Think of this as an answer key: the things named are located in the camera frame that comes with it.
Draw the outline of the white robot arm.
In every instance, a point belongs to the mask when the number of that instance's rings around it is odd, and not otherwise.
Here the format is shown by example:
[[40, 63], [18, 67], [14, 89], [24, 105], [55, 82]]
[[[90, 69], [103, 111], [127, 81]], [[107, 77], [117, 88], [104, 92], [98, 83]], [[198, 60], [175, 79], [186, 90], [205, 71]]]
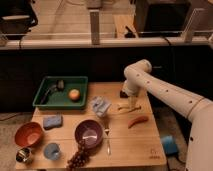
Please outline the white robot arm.
[[213, 171], [213, 101], [150, 75], [151, 63], [140, 60], [124, 69], [122, 91], [129, 97], [144, 88], [171, 107], [192, 126], [188, 143], [186, 171]]

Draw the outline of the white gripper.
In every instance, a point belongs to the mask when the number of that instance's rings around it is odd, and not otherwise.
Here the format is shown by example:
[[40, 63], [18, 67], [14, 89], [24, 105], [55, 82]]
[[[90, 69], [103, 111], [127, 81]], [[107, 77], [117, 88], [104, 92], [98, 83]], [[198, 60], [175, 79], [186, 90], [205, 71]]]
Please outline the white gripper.
[[122, 91], [125, 92], [127, 96], [129, 96], [128, 98], [129, 108], [134, 109], [136, 107], [137, 103], [136, 97], [139, 95], [140, 87], [133, 84], [129, 80], [125, 80], [122, 87]]

